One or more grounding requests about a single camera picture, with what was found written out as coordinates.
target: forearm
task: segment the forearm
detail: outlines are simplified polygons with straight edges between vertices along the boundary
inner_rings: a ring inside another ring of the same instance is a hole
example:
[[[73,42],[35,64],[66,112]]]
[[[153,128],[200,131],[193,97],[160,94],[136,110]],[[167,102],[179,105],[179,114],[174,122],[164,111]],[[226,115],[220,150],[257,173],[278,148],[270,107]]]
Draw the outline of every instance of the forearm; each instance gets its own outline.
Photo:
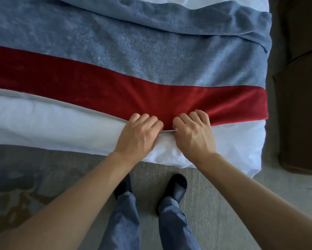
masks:
[[[0,242],[0,249],[77,249],[129,165],[110,154],[83,179]]]
[[[312,219],[214,155],[197,168],[229,202],[262,249],[312,249]]]

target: person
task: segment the person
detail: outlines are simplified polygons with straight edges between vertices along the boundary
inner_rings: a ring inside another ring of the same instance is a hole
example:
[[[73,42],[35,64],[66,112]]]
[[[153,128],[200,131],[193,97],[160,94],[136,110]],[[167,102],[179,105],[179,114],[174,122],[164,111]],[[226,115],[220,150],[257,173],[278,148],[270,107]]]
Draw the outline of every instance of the person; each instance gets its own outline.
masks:
[[[20,227],[0,235],[0,250],[77,249],[113,191],[117,204],[99,249],[139,249],[129,172],[153,149],[162,128],[155,116],[133,114],[115,150]],[[312,219],[218,154],[206,113],[181,114],[173,128],[180,151],[224,196],[262,249],[312,250]],[[185,177],[175,175],[157,206],[165,250],[200,249],[178,207],[186,189]]]

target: jeans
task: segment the jeans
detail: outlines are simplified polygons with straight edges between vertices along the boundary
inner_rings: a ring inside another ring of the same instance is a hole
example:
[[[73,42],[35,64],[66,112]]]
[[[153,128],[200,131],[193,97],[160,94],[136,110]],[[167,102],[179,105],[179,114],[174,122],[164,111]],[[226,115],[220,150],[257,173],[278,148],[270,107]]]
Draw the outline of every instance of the jeans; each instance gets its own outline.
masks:
[[[171,197],[163,199],[159,206],[159,235],[164,250],[200,249],[185,214],[178,202]],[[99,250],[140,249],[140,220],[136,209],[136,198],[126,192],[117,199],[110,216]]]

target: red fabric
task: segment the red fabric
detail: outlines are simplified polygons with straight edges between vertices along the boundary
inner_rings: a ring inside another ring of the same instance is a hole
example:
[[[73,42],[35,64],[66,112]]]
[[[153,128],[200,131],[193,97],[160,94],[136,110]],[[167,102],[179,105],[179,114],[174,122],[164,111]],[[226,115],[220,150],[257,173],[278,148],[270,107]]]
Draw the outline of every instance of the red fabric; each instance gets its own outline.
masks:
[[[160,85],[95,65],[0,47],[0,88],[79,105],[128,120],[155,115],[172,129],[180,113],[201,109],[212,125],[268,117],[261,87]]]

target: black shoe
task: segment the black shoe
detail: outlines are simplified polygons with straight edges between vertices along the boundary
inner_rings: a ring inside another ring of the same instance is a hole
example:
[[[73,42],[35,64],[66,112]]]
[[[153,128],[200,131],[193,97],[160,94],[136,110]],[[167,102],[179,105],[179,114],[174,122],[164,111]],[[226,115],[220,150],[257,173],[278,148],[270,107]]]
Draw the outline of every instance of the black shoe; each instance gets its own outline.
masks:
[[[119,195],[122,195],[127,191],[132,193],[131,177],[129,176],[129,174],[126,175],[125,178],[116,187],[116,189],[114,190],[114,196],[117,199]]]
[[[186,193],[186,189],[187,189],[187,180],[185,176],[183,176],[182,174],[175,174],[174,176],[172,176],[168,183],[168,186],[165,189],[165,193],[162,199],[157,204],[156,207],[157,216],[159,216],[158,210],[159,205],[161,204],[161,202],[165,197],[170,196],[177,202],[180,202]]]

